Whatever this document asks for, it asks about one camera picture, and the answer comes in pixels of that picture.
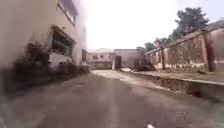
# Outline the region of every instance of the weathered wall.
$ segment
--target weathered wall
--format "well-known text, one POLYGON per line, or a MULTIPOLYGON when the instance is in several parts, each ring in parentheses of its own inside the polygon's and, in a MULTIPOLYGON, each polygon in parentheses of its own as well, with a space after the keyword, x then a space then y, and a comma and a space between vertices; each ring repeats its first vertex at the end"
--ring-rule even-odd
POLYGON ((205 70, 203 55, 204 36, 201 32, 192 33, 164 48, 147 53, 147 60, 156 69, 175 71, 205 70))
POLYGON ((220 28, 210 33, 214 52, 214 68, 217 72, 224 71, 224 29, 220 28))
POLYGON ((202 44, 203 36, 188 39, 164 49, 165 68, 175 70, 204 69, 202 44))
POLYGON ((224 71, 224 21, 146 53, 156 69, 224 71))
POLYGON ((55 69, 55 68, 57 68, 57 66, 60 62, 66 62, 67 60, 71 61, 71 58, 57 54, 57 53, 52 53, 51 57, 50 57, 50 62, 51 62, 50 67, 52 69, 55 69))
POLYGON ((31 37, 48 43, 52 24, 64 27, 62 30, 76 41, 72 56, 80 63, 86 47, 84 36, 80 36, 81 18, 78 16, 75 27, 57 4, 58 0, 0 0, 0 66, 10 66, 21 56, 31 37))
POLYGON ((134 68, 140 63, 140 51, 137 49, 114 49, 115 56, 121 56, 122 68, 134 68))

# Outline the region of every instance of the road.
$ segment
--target road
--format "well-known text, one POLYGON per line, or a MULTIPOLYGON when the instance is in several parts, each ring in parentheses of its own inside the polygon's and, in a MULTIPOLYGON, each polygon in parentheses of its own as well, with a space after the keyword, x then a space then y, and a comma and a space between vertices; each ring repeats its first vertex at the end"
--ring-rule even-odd
POLYGON ((115 71, 93 71, 0 105, 2 128, 223 128, 224 107, 155 88, 115 71))

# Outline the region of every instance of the building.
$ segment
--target building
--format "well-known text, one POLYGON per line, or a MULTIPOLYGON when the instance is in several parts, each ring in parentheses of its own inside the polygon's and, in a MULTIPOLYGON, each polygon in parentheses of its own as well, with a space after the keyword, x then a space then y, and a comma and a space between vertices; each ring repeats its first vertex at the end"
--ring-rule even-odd
POLYGON ((141 63, 140 49, 114 49, 113 69, 138 67, 141 63))
POLYGON ((85 60, 81 0, 1 0, 0 13, 1 68, 12 66, 30 42, 39 42, 51 52, 51 66, 68 59, 81 65, 85 60))
POLYGON ((113 51, 108 49, 90 50, 88 62, 91 69, 112 69, 113 51))

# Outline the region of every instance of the sky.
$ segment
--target sky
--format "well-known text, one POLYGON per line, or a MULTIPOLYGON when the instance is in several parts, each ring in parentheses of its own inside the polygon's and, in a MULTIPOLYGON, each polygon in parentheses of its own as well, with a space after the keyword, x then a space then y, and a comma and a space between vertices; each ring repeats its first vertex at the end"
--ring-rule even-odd
POLYGON ((224 0, 86 0, 88 49, 131 49, 176 28, 176 13, 202 7, 210 22, 224 16, 224 0))

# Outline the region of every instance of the vegetation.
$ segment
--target vegetation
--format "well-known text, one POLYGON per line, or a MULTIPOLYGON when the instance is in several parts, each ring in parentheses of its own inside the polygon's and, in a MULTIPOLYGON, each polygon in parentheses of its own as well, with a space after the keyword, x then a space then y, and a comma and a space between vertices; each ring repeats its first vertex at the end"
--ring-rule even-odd
POLYGON ((138 49, 138 50, 145 50, 144 47, 140 47, 140 46, 136 47, 136 49, 138 49))
POLYGON ((16 79, 20 80, 48 74, 50 71, 49 53, 43 52, 38 42, 29 43, 25 55, 14 62, 12 71, 16 79))
POLYGON ((202 12, 201 7, 179 10, 177 12, 177 16, 178 19, 175 20, 178 25, 177 28, 174 29, 167 38, 156 38, 153 43, 146 43, 145 48, 147 51, 154 49, 156 46, 164 46, 189 33, 197 31, 198 29, 206 26, 209 21, 208 18, 205 18, 206 14, 202 12))
POLYGON ((151 51, 154 48, 156 48, 156 46, 153 43, 150 43, 150 42, 145 43, 145 49, 146 49, 146 51, 151 51))

